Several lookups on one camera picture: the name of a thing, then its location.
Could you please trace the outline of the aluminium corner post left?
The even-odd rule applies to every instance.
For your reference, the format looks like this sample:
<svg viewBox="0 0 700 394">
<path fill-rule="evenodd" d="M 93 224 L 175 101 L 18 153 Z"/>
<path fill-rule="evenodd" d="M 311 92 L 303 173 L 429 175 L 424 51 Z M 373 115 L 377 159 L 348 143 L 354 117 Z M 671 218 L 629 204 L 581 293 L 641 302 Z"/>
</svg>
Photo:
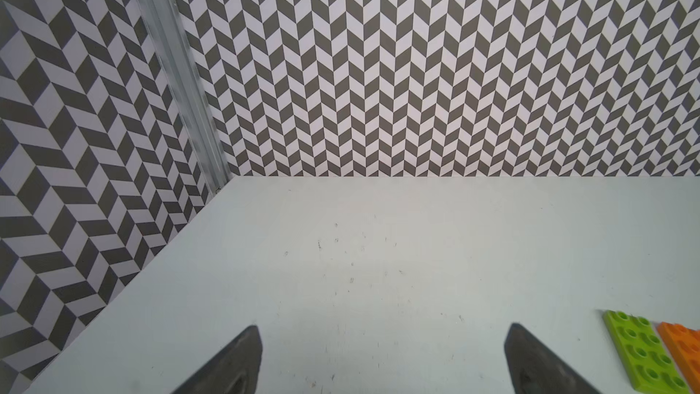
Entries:
<svg viewBox="0 0 700 394">
<path fill-rule="evenodd" d="M 218 193 L 232 175 L 175 0 L 139 0 L 139 3 L 172 94 L 178 101 L 202 173 L 210 191 Z"/>
</svg>

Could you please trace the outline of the lime green lego plate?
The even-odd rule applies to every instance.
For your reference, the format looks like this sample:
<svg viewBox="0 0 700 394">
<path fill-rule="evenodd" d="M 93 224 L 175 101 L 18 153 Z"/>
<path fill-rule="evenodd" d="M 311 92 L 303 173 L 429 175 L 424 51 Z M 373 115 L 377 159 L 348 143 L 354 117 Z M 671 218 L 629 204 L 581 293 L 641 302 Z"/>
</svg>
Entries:
<svg viewBox="0 0 700 394">
<path fill-rule="evenodd" d="M 603 312 L 603 322 L 636 391 L 689 394 L 689 386 L 676 370 L 648 319 L 607 310 Z"/>
</svg>

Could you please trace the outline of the orange lego plate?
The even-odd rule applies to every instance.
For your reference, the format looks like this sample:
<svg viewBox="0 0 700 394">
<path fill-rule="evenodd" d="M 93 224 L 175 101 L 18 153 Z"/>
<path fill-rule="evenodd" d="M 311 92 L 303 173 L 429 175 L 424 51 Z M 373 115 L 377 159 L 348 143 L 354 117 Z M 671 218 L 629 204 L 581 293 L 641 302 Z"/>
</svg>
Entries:
<svg viewBox="0 0 700 394">
<path fill-rule="evenodd" d="M 666 322 L 660 323 L 657 331 L 690 390 L 699 394 L 699 331 Z"/>
</svg>

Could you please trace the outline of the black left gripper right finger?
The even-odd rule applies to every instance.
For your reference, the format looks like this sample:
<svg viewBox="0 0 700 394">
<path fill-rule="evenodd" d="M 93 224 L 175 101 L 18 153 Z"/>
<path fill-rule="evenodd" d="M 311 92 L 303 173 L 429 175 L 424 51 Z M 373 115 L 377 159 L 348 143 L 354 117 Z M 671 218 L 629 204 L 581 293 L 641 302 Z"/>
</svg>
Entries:
<svg viewBox="0 0 700 394">
<path fill-rule="evenodd" d="M 520 323 L 510 325 L 504 351 L 517 394 L 600 393 Z"/>
</svg>

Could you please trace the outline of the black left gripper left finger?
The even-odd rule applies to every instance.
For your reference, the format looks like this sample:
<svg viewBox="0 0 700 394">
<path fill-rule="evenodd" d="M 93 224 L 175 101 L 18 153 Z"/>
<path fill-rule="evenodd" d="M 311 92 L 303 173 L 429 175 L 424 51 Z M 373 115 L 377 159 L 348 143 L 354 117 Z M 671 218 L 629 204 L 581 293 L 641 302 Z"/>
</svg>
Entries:
<svg viewBox="0 0 700 394">
<path fill-rule="evenodd" d="M 255 393 L 263 357 L 258 326 L 251 325 L 172 394 Z"/>
</svg>

